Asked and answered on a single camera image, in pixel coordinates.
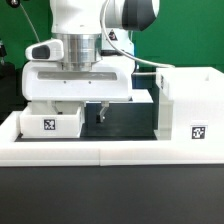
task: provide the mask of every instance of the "white platform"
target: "white platform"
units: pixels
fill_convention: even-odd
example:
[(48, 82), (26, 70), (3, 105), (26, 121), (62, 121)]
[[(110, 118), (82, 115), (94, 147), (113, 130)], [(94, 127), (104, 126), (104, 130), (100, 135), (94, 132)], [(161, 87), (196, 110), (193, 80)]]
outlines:
[(19, 115), (0, 126), (0, 166), (108, 166), (224, 163), (224, 140), (15, 142)]

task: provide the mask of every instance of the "black and white tag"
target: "black and white tag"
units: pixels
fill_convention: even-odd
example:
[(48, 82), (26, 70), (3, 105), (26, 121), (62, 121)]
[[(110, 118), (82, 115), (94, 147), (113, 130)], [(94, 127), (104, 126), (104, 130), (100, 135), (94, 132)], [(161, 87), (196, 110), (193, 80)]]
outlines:
[(205, 139), (207, 126), (192, 126), (192, 139)]
[(45, 131), (56, 131), (56, 120), (44, 119), (43, 126)]

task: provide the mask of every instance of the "green background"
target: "green background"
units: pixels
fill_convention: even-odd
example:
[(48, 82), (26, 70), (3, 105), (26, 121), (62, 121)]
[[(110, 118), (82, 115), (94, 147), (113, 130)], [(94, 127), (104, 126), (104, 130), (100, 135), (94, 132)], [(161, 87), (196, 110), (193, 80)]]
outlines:
[[(41, 41), (51, 37), (48, 0), (22, 1)], [(158, 19), (134, 33), (137, 56), (176, 66), (213, 66), (224, 71), (224, 1), (161, 0)], [(21, 9), (0, 1), (0, 37), (7, 61), (22, 68), (24, 51), (35, 37)]]

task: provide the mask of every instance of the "white box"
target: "white box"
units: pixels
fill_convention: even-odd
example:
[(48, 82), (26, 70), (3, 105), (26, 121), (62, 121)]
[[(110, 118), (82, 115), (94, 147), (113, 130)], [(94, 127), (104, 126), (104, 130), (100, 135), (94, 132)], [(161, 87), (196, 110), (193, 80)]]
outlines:
[(224, 74), (214, 68), (159, 68), (158, 140), (220, 140)]
[(60, 102), (57, 105), (63, 114), (57, 114), (49, 103), (29, 103), (20, 115), (23, 138), (79, 138), (84, 123), (84, 108), (81, 104)]

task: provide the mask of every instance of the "black panel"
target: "black panel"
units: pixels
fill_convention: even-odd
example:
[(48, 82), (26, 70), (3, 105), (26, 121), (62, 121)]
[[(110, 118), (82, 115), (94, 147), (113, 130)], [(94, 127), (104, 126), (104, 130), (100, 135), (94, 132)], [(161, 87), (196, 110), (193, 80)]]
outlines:
[(156, 19), (152, 0), (125, 0), (122, 26), (125, 30), (144, 30)]
[(35, 47), (32, 51), (32, 57), (34, 59), (49, 59), (50, 54), (50, 48), (47, 45)]
[(223, 224), (224, 165), (0, 168), (3, 224)]

